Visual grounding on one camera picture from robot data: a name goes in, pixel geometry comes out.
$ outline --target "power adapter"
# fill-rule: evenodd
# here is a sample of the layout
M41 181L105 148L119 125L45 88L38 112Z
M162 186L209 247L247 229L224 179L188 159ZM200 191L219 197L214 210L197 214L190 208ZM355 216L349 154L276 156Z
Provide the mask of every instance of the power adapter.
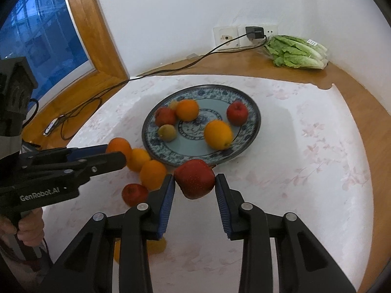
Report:
M246 35L249 39L264 39L265 32L260 26L246 26Z

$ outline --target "human hand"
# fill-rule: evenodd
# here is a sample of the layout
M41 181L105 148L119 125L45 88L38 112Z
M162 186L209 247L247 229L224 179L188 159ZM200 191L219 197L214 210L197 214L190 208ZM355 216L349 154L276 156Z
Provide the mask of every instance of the human hand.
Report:
M42 214L42 208L33 209L30 214L19 221L18 239L23 241L26 246L35 247L41 243L44 237ZM16 232L16 227L11 221L0 216L0 233L14 235Z

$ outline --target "window glass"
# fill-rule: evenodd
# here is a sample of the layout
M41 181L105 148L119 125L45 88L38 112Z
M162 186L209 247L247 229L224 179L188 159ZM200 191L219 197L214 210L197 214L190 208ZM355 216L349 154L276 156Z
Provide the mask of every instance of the window glass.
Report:
M88 61L65 0L19 0L0 29L0 59L25 56L40 99Z

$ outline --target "blue and white plate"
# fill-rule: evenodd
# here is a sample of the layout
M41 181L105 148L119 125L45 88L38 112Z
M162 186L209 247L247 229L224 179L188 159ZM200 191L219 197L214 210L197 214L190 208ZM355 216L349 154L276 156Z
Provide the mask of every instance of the blue and white plate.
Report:
M168 106L172 100L194 99L199 105L199 115L191 122L176 123L177 137L164 142L158 136L155 112ZM214 119L227 120L226 110L234 101L243 102L249 112L247 122L241 127L230 125L234 140L229 149L217 151L204 140L204 128ZM200 158L209 165L216 165L236 157L254 141L261 126L261 113L257 104L242 91L222 85L201 85L180 90L159 102L148 114L142 128L145 148L152 158L177 167L193 158Z

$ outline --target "apple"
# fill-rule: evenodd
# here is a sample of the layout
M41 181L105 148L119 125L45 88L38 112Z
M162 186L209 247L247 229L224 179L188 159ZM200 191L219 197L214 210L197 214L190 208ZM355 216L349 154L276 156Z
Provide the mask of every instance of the apple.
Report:
M242 126L248 118L248 110L243 102L235 101L227 108L228 121L234 126Z
M215 185L215 174L203 160L189 160L174 171L174 179L188 199L208 194Z
M176 114L175 111L169 107L160 107L155 112L155 124L160 128L163 125L175 125Z
M144 203L148 198L148 190L140 184L128 184L122 190L122 199L129 207Z

